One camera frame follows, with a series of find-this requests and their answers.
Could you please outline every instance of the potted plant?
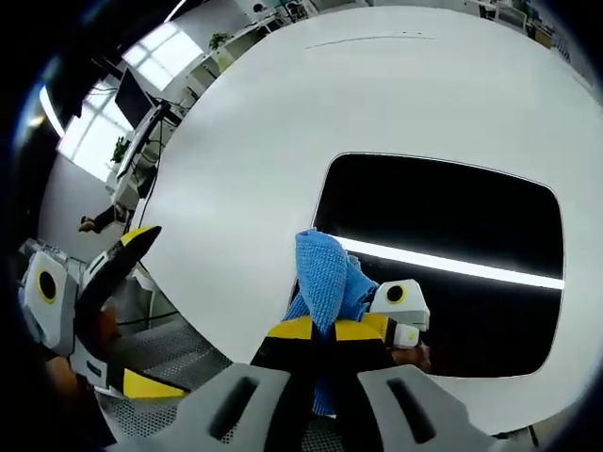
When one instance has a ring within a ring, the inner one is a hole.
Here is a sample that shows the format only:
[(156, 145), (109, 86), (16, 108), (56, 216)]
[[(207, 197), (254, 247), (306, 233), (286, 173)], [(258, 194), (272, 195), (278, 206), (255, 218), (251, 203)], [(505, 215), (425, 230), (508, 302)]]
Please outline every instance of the potted plant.
[(129, 145), (130, 141), (127, 141), (125, 137), (117, 138), (117, 142), (115, 143), (115, 151), (113, 151), (111, 161), (120, 164), (123, 160), (123, 155), (125, 154), (125, 151), (128, 149)]
[(209, 40), (209, 48), (211, 50), (218, 50), (218, 48), (231, 39), (231, 36), (228, 33), (214, 33)]

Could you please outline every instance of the white table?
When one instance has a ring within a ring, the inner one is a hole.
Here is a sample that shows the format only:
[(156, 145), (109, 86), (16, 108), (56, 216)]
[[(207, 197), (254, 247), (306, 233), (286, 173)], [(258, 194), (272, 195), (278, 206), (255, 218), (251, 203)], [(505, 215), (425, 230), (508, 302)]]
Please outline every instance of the white table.
[(234, 361), (285, 313), (294, 234), (340, 153), (464, 162), (551, 187), (565, 240), (550, 355), (510, 379), (434, 378), (488, 433), (574, 402), (603, 346), (603, 114), (546, 48), (434, 8), (358, 8), (279, 30), (192, 108), (161, 161), (144, 218), (163, 232), (143, 263)]

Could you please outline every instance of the person's hand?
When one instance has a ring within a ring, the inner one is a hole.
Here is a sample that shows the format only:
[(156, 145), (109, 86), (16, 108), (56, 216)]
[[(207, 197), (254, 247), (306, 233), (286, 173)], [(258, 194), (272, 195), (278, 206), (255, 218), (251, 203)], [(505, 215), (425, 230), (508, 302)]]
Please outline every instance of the person's hand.
[[(90, 334), (95, 343), (102, 350), (106, 350), (109, 344), (121, 337), (120, 327), (117, 324), (117, 309), (115, 306), (107, 306), (100, 311), (90, 324)], [(71, 369), (69, 360), (57, 356), (46, 363), (46, 372), (54, 388), (61, 395), (66, 407), (74, 405), (74, 401), (88, 389), (88, 385), (82, 386), (77, 376)]]
[(419, 344), (414, 348), (392, 348), (392, 358), (398, 365), (411, 364), (425, 373), (432, 370), (430, 362), (430, 348), (425, 344)]

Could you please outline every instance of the window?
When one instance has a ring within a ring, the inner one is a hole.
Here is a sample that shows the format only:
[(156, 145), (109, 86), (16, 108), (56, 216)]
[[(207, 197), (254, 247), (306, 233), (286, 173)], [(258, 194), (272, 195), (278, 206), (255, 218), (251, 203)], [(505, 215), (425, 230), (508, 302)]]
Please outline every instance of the window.
[(203, 50), (180, 28), (166, 23), (134, 44), (123, 59), (158, 89), (164, 89)]
[(115, 105), (115, 91), (105, 82), (96, 84), (82, 103), (81, 117), (71, 120), (58, 145), (60, 153), (103, 182), (117, 139), (132, 130)]

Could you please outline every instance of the cable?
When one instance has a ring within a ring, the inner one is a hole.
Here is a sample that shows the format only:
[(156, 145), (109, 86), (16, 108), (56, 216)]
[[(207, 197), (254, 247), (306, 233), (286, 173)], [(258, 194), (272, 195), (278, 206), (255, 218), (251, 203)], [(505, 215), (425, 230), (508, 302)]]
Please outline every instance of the cable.
[(133, 211), (133, 210), (129, 211), (130, 215), (128, 215), (125, 225), (123, 226), (124, 234), (127, 234), (130, 232), (130, 226), (132, 226), (132, 219), (134, 218), (134, 212), (135, 211)]
[(164, 98), (162, 98), (162, 97), (155, 97), (155, 100), (156, 100), (156, 101), (163, 101), (163, 102), (167, 102), (168, 104), (172, 104), (172, 105), (180, 106), (180, 107), (182, 108), (182, 106), (181, 106), (180, 104), (177, 104), (176, 102), (169, 101), (169, 100), (164, 99)]
[(534, 426), (528, 426), (528, 430), (530, 431), (531, 443), (534, 444), (535, 447), (540, 447), (540, 442), (536, 436), (536, 431), (534, 431)]
[[(158, 139), (149, 139), (147, 140), (147, 144), (151, 144), (151, 143), (159, 143), (159, 153), (161, 153), (161, 149), (165, 147), (165, 144), (163, 144), (161, 141), (159, 141)], [(151, 160), (151, 158), (149, 158), (147, 155), (145, 155), (144, 153), (140, 153), (140, 156), (142, 158), (144, 158), (147, 162), (149, 162), (151, 165), (154, 165), (155, 163), (157, 163), (158, 157), (156, 160)]]
[(149, 190), (149, 194), (147, 195), (147, 202), (144, 204), (144, 208), (142, 209), (142, 214), (140, 214), (139, 227), (142, 226), (142, 221), (144, 220), (144, 213), (147, 211), (147, 206), (149, 205), (149, 201), (151, 200), (151, 195), (155, 190), (155, 186), (157, 185), (157, 178), (159, 177), (159, 165), (161, 164), (161, 154), (163, 154), (163, 120), (159, 122), (159, 157), (157, 158), (157, 173), (155, 174), (155, 180), (153, 181), (153, 185)]
[(127, 322), (118, 323), (118, 326), (122, 327), (124, 325), (134, 325), (135, 323), (150, 322), (151, 320), (158, 320), (160, 318), (165, 318), (165, 317), (169, 317), (170, 315), (176, 315), (176, 314), (180, 314), (180, 313), (178, 311), (172, 311), (171, 313), (166, 313), (166, 314), (162, 314), (162, 315), (154, 315), (152, 317), (139, 318), (137, 320), (129, 320)]
[(167, 118), (164, 118), (162, 121), (167, 122), (169, 125), (171, 125), (172, 127), (178, 127), (176, 124), (174, 124), (172, 121), (168, 120)]

